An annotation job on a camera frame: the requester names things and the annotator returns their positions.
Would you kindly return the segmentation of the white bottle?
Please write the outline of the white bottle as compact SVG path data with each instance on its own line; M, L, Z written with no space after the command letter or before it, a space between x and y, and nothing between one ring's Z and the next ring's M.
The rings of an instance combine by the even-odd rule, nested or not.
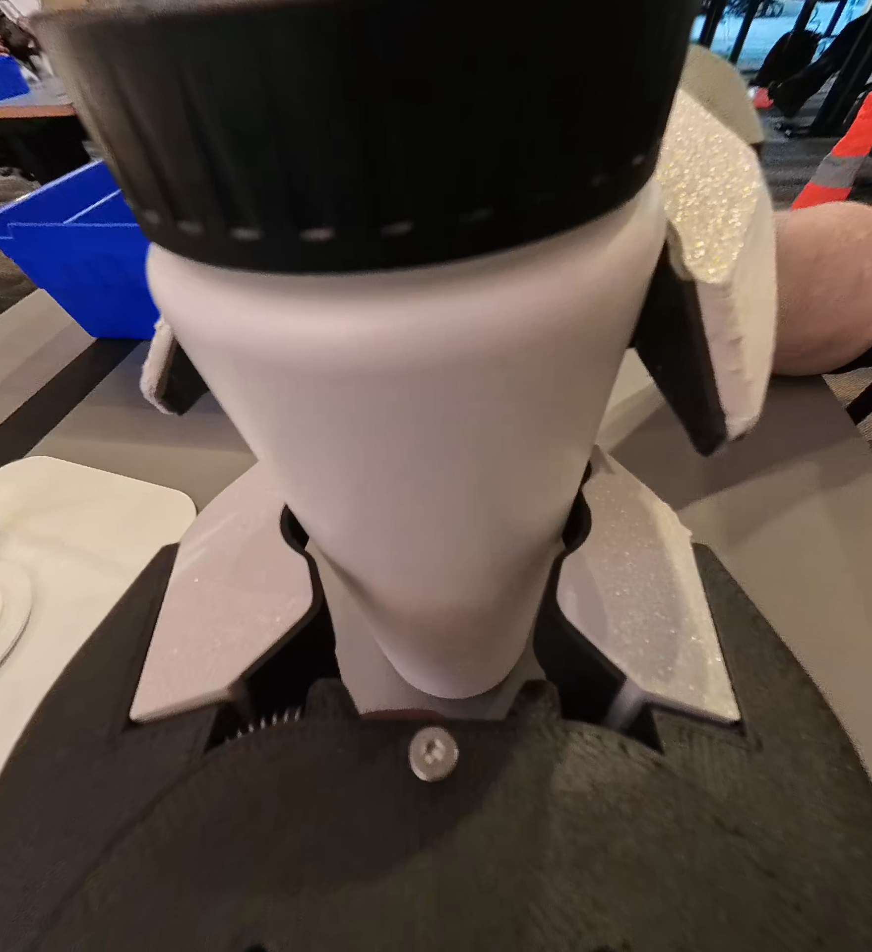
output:
M430 696L522 655L666 235L657 184L440 266L290 276L157 244L160 315L355 618Z

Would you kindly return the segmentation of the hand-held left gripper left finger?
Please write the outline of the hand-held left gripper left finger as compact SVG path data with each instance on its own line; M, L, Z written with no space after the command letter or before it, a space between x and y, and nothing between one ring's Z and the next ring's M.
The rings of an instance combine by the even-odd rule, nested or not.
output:
M257 463L199 513L180 542L131 703L147 723L211 705L253 716L248 676L323 601L286 494Z

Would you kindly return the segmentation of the black bottle lid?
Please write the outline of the black bottle lid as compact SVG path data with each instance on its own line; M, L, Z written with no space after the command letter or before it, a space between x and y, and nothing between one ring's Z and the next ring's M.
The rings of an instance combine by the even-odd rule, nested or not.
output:
M578 228L655 167L700 2L59 2L31 19L153 244L281 274Z

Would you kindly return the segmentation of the wooden top desk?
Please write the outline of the wooden top desk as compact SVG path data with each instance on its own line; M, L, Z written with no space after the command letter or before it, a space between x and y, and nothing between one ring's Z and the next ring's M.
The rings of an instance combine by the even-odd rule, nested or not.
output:
M0 173L48 184L90 163L85 128L67 101L28 94L0 102Z

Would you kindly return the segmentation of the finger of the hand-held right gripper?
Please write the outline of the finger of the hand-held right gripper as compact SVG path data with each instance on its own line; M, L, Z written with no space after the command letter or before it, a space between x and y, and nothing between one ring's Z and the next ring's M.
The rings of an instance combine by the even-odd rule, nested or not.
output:
M140 375L140 390L157 411L183 416L209 392L168 325L156 325Z
M666 242L631 346L704 456L758 422L772 373L778 286L763 141L737 68L690 45L653 174Z

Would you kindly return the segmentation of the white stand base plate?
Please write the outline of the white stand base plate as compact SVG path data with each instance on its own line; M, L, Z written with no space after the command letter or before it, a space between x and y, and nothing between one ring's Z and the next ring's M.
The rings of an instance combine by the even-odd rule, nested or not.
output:
M0 668L0 774L72 658L196 518L180 491L50 457L0 468L0 558L25 567L33 608Z

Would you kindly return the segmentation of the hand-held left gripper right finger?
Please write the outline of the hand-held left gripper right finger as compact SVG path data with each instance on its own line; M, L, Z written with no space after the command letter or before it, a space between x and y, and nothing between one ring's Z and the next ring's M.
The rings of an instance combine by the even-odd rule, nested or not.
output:
M595 451L562 541L533 644L562 715L613 730L644 708L737 724L692 534L675 510Z

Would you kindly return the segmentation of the orange traffic cone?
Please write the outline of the orange traffic cone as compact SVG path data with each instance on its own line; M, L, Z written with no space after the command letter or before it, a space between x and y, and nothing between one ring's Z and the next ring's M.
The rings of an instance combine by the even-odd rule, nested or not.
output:
M812 173L791 204L791 210L846 201L872 149L872 90L852 124Z

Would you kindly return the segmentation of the person's right forearm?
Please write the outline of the person's right forearm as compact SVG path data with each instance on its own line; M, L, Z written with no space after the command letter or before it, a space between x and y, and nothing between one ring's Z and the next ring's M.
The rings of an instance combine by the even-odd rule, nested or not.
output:
M776 376L872 367L872 200L774 215Z

